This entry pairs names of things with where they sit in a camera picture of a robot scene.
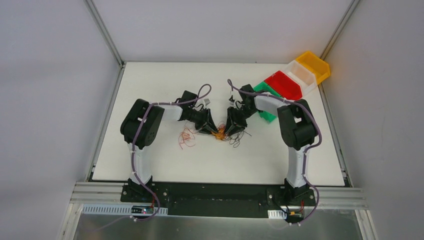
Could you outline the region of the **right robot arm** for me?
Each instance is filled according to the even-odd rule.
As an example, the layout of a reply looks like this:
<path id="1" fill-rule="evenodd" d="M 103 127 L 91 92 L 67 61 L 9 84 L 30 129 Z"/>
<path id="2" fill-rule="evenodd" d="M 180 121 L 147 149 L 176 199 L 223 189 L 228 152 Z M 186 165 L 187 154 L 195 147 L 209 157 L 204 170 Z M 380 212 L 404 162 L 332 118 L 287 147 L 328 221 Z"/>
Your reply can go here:
<path id="1" fill-rule="evenodd" d="M 315 138 L 321 138 L 321 132 L 306 100 L 287 100 L 269 92 L 255 92 L 251 85 L 238 89 L 242 98 L 241 106 L 227 108 L 224 133 L 232 136 L 247 128 L 247 120 L 258 112 L 267 112 L 277 116 L 280 134 L 288 147 L 288 170 L 284 180 L 283 199 L 290 205 L 303 200 L 310 190 L 307 179 L 308 152 L 316 147 Z"/>

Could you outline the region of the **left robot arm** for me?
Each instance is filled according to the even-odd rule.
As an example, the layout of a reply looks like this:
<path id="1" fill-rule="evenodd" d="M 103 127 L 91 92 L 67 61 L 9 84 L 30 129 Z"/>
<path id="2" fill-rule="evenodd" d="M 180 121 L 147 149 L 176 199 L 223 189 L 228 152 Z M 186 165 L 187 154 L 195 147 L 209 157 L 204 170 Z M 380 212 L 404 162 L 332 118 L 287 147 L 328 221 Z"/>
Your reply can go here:
<path id="1" fill-rule="evenodd" d="M 174 102 L 150 103 L 140 98 L 134 102 L 120 126 L 120 133 L 128 144 L 131 162 L 131 175 L 123 187 L 123 202 L 134 198 L 144 203 L 152 198 L 153 174 L 146 149 L 156 139 L 161 122 L 188 121 L 201 134 L 218 132 L 210 109 L 195 108 L 199 100 L 197 94 L 186 90 Z"/>

